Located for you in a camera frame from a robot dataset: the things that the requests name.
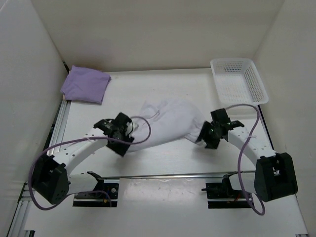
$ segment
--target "folded purple towel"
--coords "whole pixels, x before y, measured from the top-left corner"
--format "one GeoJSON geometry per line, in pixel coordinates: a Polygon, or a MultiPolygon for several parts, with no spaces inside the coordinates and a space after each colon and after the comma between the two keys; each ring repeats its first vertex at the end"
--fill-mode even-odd
{"type": "Polygon", "coordinates": [[[61,92],[66,100],[80,100],[102,104],[105,89],[111,76],[100,71],[73,66],[61,92]]]}

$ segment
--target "table surface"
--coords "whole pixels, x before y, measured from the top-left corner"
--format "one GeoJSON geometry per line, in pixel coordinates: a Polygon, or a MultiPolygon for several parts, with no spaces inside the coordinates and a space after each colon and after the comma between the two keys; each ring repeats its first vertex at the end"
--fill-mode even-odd
{"type": "MultiPolygon", "coordinates": [[[[192,101],[210,119],[220,108],[210,69],[110,73],[101,106],[72,102],[63,140],[81,137],[100,119],[118,112],[136,115],[145,100],[181,97],[192,101]]],[[[240,119],[250,129],[254,118],[240,119]]],[[[255,135],[269,145],[261,123],[255,135]]],[[[238,149],[222,141],[216,151],[181,139],[118,157],[103,148],[81,163],[74,173],[92,170],[101,176],[226,173],[235,171],[238,149]]],[[[253,164],[243,159],[243,170],[253,164]]],[[[295,236],[307,230],[295,196],[266,203],[266,215],[250,209],[208,209],[205,179],[121,179],[118,207],[72,207],[73,197],[51,211],[32,205],[26,230],[35,237],[147,236],[295,236]]],[[[49,205],[40,195],[37,199],[49,205]]]]}

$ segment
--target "white wall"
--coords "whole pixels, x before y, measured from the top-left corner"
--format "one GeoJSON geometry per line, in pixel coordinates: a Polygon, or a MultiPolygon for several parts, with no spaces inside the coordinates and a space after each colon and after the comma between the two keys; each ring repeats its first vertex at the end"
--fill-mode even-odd
{"type": "Polygon", "coordinates": [[[0,236],[61,101],[62,61],[29,0],[0,0],[0,236]]]}
{"type": "Polygon", "coordinates": [[[206,68],[252,58],[283,0],[32,0],[69,66],[206,68]]]}
{"type": "Polygon", "coordinates": [[[255,56],[270,101],[264,117],[278,151],[294,159],[297,198],[316,236],[316,1],[286,0],[255,56]]]}

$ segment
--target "white cloth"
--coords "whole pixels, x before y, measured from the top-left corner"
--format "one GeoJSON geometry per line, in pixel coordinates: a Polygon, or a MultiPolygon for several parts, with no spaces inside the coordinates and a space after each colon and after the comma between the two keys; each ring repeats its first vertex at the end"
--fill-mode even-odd
{"type": "MultiPolygon", "coordinates": [[[[195,143],[205,122],[200,110],[182,99],[166,99],[158,104],[145,102],[139,116],[148,120],[152,133],[146,142],[130,146],[127,152],[158,146],[180,138],[195,143]]],[[[139,127],[132,136],[135,138],[134,142],[139,142],[148,136],[149,129],[141,119],[135,122],[139,127]]]]}

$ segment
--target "basket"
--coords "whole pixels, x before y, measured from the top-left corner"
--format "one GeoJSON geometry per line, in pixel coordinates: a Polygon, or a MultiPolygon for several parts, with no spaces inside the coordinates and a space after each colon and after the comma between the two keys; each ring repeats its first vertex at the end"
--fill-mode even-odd
{"type": "Polygon", "coordinates": [[[257,106],[268,102],[267,92],[252,60],[213,59],[211,68],[223,107],[235,104],[257,106]]]}

